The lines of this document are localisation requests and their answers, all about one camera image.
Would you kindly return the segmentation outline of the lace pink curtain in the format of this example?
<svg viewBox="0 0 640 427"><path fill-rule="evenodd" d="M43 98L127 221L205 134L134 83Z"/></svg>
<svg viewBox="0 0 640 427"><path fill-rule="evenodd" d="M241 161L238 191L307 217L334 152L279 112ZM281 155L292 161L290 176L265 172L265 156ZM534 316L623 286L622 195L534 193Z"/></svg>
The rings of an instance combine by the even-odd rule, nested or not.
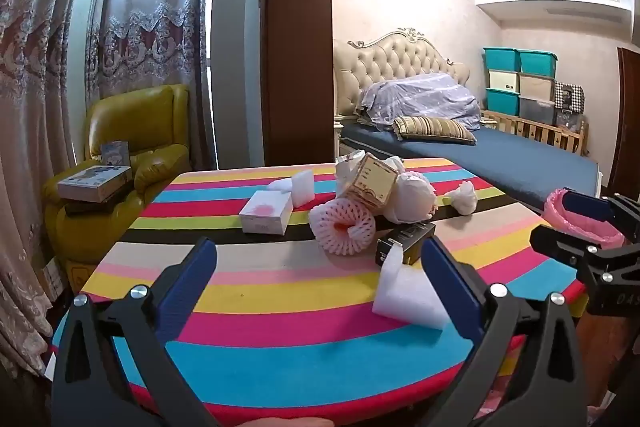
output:
<svg viewBox="0 0 640 427"><path fill-rule="evenodd" d="M73 288L142 210L210 161L207 0L1 0L1 367L41 374L52 298L38 274L58 257ZM73 215L64 176L108 142L131 155L129 193Z"/></svg>

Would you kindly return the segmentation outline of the white tissue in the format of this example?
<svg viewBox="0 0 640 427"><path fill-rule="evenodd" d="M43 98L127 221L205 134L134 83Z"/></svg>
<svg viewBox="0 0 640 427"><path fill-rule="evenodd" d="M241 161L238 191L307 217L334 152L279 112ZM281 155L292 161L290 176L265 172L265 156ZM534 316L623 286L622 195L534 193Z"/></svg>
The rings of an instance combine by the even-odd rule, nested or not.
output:
<svg viewBox="0 0 640 427"><path fill-rule="evenodd" d="M444 195L444 202L450 205L461 216L469 216L476 210L478 197L473 183L463 181L452 191Z"/></svg>

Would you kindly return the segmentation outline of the dark wooden door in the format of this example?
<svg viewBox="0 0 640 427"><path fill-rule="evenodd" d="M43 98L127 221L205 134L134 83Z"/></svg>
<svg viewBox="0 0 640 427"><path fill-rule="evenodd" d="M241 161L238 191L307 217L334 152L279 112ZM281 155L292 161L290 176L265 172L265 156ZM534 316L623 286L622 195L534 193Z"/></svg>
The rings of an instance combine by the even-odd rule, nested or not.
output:
<svg viewBox="0 0 640 427"><path fill-rule="evenodd" d="M618 48L617 57L620 110L608 189L637 200L640 187L640 54Z"/></svg>

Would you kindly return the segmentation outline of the wooden crib rail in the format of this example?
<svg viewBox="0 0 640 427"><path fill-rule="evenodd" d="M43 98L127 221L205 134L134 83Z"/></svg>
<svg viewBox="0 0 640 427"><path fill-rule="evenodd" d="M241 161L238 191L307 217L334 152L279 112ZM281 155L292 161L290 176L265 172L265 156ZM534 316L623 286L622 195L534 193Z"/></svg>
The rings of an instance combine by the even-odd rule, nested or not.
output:
<svg viewBox="0 0 640 427"><path fill-rule="evenodd" d="M551 145L582 157L589 155L587 148L588 124L586 122L580 124L578 131L570 131L565 127L551 126L551 124L543 124L518 116L491 112L488 109L482 110L480 122L485 127Z"/></svg>

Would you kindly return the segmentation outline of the white foam block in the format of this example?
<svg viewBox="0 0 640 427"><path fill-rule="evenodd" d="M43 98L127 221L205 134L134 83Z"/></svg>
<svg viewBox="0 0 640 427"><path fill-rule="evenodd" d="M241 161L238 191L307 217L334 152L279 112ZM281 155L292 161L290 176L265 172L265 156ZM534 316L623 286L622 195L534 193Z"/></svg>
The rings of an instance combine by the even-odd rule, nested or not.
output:
<svg viewBox="0 0 640 427"><path fill-rule="evenodd" d="M307 169L296 172L292 176L292 202L295 208L300 208L314 199L314 173Z"/></svg>

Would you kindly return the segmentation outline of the beige tufted headboard bed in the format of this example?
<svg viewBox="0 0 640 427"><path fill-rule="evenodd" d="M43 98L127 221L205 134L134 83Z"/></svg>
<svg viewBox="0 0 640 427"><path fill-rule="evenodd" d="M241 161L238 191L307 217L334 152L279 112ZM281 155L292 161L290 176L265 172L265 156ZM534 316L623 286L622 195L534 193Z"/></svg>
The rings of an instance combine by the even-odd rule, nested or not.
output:
<svg viewBox="0 0 640 427"><path fill-rule="evenodd" d="M586 132L491 112L466 87L468 66L419 31L333 43L336 141L380 157L442 157L541 209L558 188L596 195L601 173Z"/></svg>

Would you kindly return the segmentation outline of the small black box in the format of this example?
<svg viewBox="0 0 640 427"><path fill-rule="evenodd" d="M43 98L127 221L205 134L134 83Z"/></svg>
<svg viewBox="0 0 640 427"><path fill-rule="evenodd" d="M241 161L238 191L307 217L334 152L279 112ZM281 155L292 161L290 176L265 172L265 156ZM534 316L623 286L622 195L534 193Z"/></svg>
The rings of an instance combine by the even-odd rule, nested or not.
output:
<svg viewBox="0 0 640 427"><path fill-rule="evenodd" d="M382 267L392 247L398 244L404 253L402 263L404 265L414 265L420 259L422 243L425 239L430 239L434 233L435 225L431 221L413 223L412 225L398 225L376 243L375 263Z"/></svg>

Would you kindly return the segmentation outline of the white small carton box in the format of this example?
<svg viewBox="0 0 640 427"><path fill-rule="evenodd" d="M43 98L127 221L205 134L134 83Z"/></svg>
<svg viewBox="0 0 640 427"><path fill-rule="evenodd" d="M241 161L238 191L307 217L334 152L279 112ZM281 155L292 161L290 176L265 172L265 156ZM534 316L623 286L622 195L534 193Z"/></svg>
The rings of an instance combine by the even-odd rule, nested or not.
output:
<svg viewBox="0 0 640 427"><path fill-rule="evenodd" d="M244 233L284 235L293 211L292 195L256 191L239 212Z"/></svg>

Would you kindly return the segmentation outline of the teal storage bin top left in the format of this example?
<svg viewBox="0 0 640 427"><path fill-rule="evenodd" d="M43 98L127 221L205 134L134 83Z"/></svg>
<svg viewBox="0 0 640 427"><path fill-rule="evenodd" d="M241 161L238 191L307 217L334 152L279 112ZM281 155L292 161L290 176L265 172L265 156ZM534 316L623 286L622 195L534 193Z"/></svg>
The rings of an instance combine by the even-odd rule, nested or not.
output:
<svg viewBox="0 0 640 427"><path fill-rule="evenodd" d="M521 70L520 51L506 46L485 46L484 63L487 70L499 72L519 72Z"/></svg>

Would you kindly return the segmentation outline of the checkered bag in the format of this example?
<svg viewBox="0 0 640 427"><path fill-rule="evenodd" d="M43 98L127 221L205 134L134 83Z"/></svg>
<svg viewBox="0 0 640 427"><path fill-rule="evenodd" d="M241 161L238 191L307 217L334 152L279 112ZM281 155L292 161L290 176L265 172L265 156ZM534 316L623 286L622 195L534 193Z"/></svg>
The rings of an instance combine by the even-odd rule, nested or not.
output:
<svg viewBox="0 0 640 427"><path fill-rule="evenodd" d="M554 84L554 107L560 112L584 113L585 99L582 86L559 81Z"/></svg>

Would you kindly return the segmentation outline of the white plastic bag bundle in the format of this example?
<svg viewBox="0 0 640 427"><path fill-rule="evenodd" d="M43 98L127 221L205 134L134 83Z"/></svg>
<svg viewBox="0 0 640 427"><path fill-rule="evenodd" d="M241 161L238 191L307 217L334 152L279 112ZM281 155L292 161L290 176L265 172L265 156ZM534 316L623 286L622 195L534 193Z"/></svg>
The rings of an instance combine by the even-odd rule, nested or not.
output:
<svg viewBox="0 0 640 427"><path fill-rule="evenodd" d="M394 184L383 216L396 225L427 221L437 210L434 188L420 172L401 173Z"/></svg>

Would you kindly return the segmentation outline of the teal storage bin top right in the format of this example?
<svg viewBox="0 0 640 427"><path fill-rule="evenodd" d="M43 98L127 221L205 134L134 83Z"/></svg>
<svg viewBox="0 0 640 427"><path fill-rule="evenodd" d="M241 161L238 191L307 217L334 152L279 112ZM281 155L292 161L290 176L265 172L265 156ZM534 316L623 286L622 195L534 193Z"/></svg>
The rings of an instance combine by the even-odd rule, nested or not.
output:
<svg viewBox="0 0 640 427"><path fill-rule="evenodd" d="M519 50L521 72L526 75L535 75L555 78L558 57L548 51Z"/></svg>

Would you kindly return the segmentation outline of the teal storage bin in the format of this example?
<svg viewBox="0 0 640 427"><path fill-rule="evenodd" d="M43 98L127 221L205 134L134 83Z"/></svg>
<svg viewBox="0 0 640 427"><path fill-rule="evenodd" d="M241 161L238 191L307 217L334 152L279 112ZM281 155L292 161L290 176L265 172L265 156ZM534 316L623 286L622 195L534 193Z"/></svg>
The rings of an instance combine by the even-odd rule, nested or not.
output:
<svg viewBox="0 0 640 427"><path fill-rule="evenodd" d="M548 51L519 50L521 72L526 75L535 75L555 78L558 57Z"/></svg>
<svg viewBox="0 0 640 427"><path fill-rule="evenodd" d="M520 96L511 90L487 88L487 109L491 112L509 116L518 116Z"/></svg>
<svg viewBox="0 0 640 427"><path fill-rule="evenodd" d="M484 63L487 70L499 72L519 72L521 70L520 51L506 46L485 46Z"/></svg>

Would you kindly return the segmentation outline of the brown cardboard box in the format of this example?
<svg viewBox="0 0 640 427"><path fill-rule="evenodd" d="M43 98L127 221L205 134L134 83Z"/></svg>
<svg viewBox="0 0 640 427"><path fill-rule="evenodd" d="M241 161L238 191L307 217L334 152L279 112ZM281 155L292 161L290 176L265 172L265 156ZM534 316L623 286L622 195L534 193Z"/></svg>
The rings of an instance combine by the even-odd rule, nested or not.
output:
<svg viewBox="0 0 640 427"><path fill-rule="evenodd" d="M365 153L345 184L343 196L372 211L382 211L390 201L398 172L384 161Z"/></svg>

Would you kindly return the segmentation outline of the white foam wedge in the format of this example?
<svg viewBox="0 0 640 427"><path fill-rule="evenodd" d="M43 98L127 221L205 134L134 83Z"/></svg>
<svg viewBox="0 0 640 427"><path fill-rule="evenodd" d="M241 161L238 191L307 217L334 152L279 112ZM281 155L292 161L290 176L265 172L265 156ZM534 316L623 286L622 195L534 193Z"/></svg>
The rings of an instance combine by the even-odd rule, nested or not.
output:
<svg viewBox="0 0 640 427"><path fill-rule="evenodd" d="M382 317L443 329L449 315L422 270L404 263L404 250L393 243L382 264L372 311Z"/></svg>

